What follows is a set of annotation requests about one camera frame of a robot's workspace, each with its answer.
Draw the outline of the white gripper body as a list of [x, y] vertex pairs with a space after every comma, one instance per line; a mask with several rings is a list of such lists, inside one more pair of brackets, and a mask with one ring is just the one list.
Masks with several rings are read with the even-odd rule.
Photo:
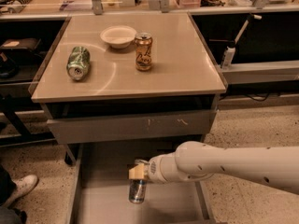
[[149, 160], [148, 177], [154, 183], [179, 182], [179, 171], [173, 153]]

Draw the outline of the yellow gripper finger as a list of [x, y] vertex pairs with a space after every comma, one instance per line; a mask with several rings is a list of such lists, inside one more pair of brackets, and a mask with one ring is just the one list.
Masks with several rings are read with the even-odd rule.
[[131, 180], [147, 180], [148, 179], [148, 166], [140, 163], [134, 168], [129, 170], [129, 178]]

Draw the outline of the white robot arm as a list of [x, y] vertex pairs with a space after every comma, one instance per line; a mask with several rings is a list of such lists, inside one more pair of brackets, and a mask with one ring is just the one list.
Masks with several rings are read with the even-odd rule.
[[131, 180], [160, 184], [199, 181], [214, 174], [298, 194], [299, 147], [222, 148], [188, 141], [129, 170]]

